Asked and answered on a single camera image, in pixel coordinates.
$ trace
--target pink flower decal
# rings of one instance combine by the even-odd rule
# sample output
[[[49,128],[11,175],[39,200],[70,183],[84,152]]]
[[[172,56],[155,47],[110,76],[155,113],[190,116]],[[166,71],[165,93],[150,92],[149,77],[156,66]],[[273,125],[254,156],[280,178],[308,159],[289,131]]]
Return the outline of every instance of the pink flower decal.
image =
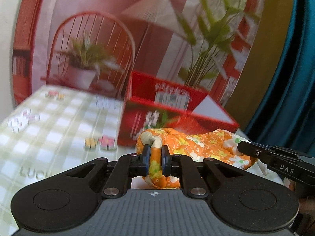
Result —
[[[115,139],[109,136],[102,136],[102,138],[99,138],[99,143],[101,149],[108,151],[114,148]]]
[[[50,91],[48,91],[48,93],[46,94],[46,97],[52,98],[52,97],[57,96],[58,94],[59,94],[58,91],[56,91],[56,90],[50,90]]]

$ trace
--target white flower pattern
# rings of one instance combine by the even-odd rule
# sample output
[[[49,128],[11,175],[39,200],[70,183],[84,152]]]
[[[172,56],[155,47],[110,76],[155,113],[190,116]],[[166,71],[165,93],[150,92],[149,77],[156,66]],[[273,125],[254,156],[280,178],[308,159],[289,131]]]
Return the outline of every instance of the white flower pattern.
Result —
[[[231,139],[227,139],[223,142],[223,148],[232,147],[232,151],[234,155],[242,155],[237,149],[238,143],[242,141],[249,142],[247,139],[240,137],[236,134],[233,134]]]
[[[202,143],[198,138],[187,136],[187,139],[193,140],[197,145],[200,145],[202,148],[204,148],[204,143]]]
[[[170,181],[171,181],[172,183],[175,183],[175,182],[178,181],[178,178],[175,177],[175,176],[170,176]]]
[[[204,161],[204,156],[198,156],[196,153],[190,153],[189,155],[193,159],[193,161],[199,161],[199,162]]]
[[[249,161],[248,160],[243,160],[241,157],[239,156],[234,156],[233,158],[229,158],[230,161],[233,161],[233,166],[234,167],[237,167],[239,169],[244,169],[244,166],[245,165],[248,165],[249,164]]]

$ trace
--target yellow flower decal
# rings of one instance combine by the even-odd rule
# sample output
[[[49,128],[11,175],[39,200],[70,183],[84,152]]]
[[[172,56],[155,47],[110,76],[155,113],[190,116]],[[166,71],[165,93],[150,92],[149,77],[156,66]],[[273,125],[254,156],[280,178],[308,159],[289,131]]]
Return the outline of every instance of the yellow flower decal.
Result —
[[[213,159],[221,160],[218,155],[212,154],[212,155],[210,155],[210,157],[213,158]]]
[[[227,156],[227,154],[226,154],[225,152],[223,152],[223,151],[219,151],[219,155],[220,155],[221,157],[226,157],[226,156]]]
[[[193,138],[200,140],[200,137],[197,135],[192,135]]]
[[[162,130],[162,129],[150,129],[150,130],[152,130],[152,131],[154,131],[154,132],[156,132],[156,133],[159,133],[159,134],[165,133],[165,131]]]
[[[217,132],[216,133],[218,136],[224,136],[224,132]]]
[[[179,148],[179,149],[174,150],[174,154],[187,155],[183,148]]]
[[[179,138],[178,142],[179,142],[180,145],[189,145],[188,142],[185,139],[181,138],[181,137]]]
[[[160,177],[162,176],[159,175],[159,172],[162,173],[161,171],[161,165],[159,163],[157,163],[155,160],[153,160],[150,164],[150,167],[149,167],[149,175],[151,178],[154,178],[154,177]]]

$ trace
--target green plaid fabric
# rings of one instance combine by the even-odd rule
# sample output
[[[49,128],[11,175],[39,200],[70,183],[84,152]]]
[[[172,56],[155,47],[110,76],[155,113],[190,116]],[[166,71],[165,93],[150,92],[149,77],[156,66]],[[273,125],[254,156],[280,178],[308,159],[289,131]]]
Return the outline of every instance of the green plaid fabric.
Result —
[[[58,91],[64,99],[46,97],[49,91]],[[128,152],[103,151],[99,145],[96,149],[85,148],[88,137],[107,135],[117,139],[122,103],[111,102],[115,107],[98,104],[98,97],[89,93],[43,86],[10,115],[30,108],[31,115],[39,114],[39,121],[15,133],[7,125],[9,118],[4,120],[0,125],[1,236],[12,235],[17,229],[10,202],[19,189],[95,158],[111,161]]]

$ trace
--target red box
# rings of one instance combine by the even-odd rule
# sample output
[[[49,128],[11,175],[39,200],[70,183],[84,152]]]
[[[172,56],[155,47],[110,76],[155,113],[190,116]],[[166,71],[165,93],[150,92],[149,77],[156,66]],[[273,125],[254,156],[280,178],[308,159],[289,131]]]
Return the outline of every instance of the red box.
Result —
[[[148,128],[174,128],[192,135],[216,129],[235,132],[238,127],[207,93],[133,71],[117,141],[135,146],[138,135]]]

